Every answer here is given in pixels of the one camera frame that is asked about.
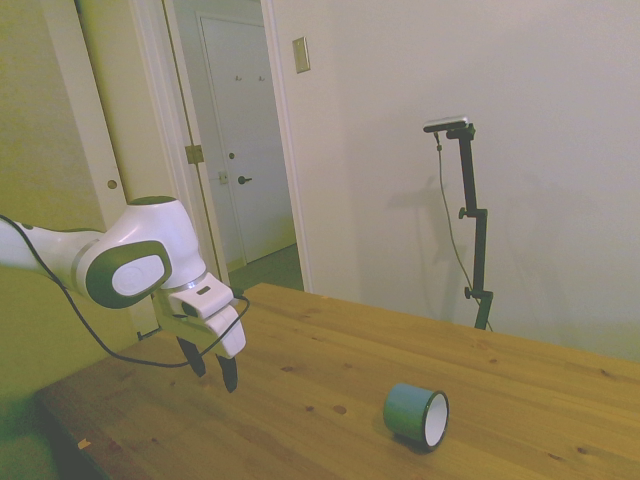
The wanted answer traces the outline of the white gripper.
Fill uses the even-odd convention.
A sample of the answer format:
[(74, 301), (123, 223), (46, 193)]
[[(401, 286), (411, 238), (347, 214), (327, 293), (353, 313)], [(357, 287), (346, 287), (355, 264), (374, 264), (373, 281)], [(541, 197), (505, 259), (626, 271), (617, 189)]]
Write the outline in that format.
[(206, 374), (206, 365), (198, 347), (213, 345), (226, 390), (238, 387), (238, 367), (234, 358), (246, 346), (246, 337), (232, 293), (174, 292), (154, 295), (154, 310), (159, 325), (176, 335), (178, 344), (192, 371)]

